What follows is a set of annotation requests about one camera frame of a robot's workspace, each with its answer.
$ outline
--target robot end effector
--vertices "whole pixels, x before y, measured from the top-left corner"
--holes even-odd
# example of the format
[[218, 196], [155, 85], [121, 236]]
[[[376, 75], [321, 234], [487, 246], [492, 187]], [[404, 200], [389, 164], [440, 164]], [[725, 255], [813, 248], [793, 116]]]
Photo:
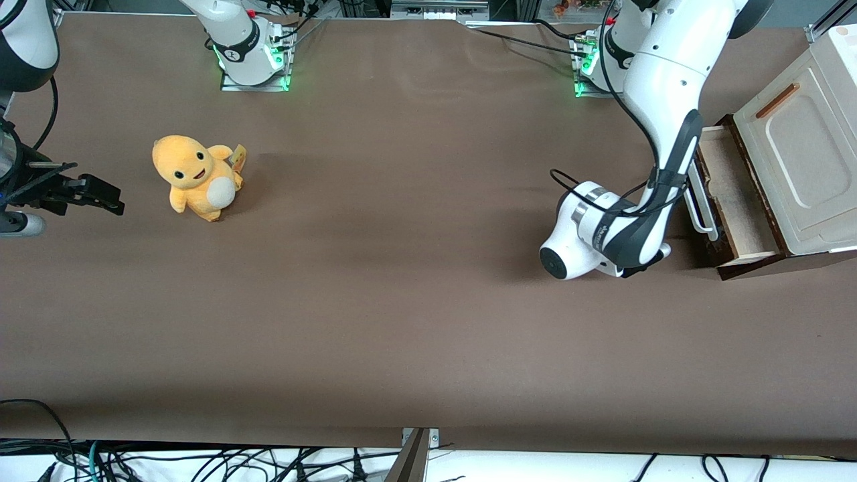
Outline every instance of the robot end effector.
[[61, 174], [77, 164], [55, 163], [36, 149], [50, 132], [57, 108], [52, 80], [59, 62], [57, 33], [50, 3], [6, 0], [0, 3], [0, 89], [29, 92], [51, 80], [54, 112], [41, 138], [29, 147], [15, 126], [0, 117], [0, 237], [37, 236], [45, 220], [32, 213], [7, 212], [8, 206], [30, 206], [64, 215], [69, 204], [95, 206], [122, 215], [120, 190], [91, 174], [77, 179]]

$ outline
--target brown table surface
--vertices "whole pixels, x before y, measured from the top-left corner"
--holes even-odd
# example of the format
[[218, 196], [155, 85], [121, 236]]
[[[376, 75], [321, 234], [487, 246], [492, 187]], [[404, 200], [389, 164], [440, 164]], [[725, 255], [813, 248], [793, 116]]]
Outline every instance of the brown table surface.
[[[540, 27], [503, 27], [562, 46]], [[45, 214], [0, 250], [2, 397], [73, 437], [460, 448], [857, 454], [854, 262], [721, 282], [683, 212], [645, 274], [559, 282], [538, 247], [551, 167], [624, 192], [649, 149], [560, 53], [451, 21], [330, 21], [289, 93], [221, 93], [193, 17], [67, 15], [43, 152], [125, 215]], [[729, 42], [707, 123], [806, 49]], [[50, 89], [10, 117], [32, 142]], [[247, 147], [222, 222], [175, 214], [154, 140]], [[0, 436], [57, 437], [31, 409]]]

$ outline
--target wooden drawer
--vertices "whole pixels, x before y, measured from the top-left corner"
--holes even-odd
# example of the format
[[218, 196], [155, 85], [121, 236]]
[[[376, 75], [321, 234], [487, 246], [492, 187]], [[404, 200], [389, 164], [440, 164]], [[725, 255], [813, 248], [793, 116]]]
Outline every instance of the wooden drawer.
[[723, 280], [820, 268], [857, 256], [788, 250], [731, 116], [703, 130], [697, 166], [719, 233], [708, 251]]

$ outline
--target green led light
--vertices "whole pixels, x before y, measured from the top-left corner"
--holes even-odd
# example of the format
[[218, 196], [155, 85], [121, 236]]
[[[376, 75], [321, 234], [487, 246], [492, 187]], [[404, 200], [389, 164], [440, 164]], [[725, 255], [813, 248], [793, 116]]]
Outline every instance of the green led light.
[[598, 62], [599, 58], [598, 49], [592, 49], [592, 53], [586, 57], [584, 61], [583, 73], [586, 75], [592, 75], [592, 71], [595, 70], [595, 64]]
[[271, 62], [271, 67], [274, 69], [279, 69], [280, 67], [277, 64], [282, 63], [283, 59], [282, 58], [274, 59], [274, 54], [276, 54], [276, 53], [278, 53], [278, 52], [274, 51], [274, 49], [265, 49], [265, 54], [268, 55], [268, 61]]

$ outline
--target stuffed animal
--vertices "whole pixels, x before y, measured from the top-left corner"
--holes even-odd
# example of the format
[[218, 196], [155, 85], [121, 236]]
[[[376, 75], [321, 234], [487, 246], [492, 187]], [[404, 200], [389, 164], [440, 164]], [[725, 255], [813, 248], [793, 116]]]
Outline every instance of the stuffed animal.
[[177, 213], [188, 206], [206, 221], [220, 219], [220, 210], [232, 204], [244, 185], [240, 172], [247, 151], [239, 144], [208, 149], [185, 136], [167, 136], [155, 142], [152, 161], [170, 183], [170, 205]]

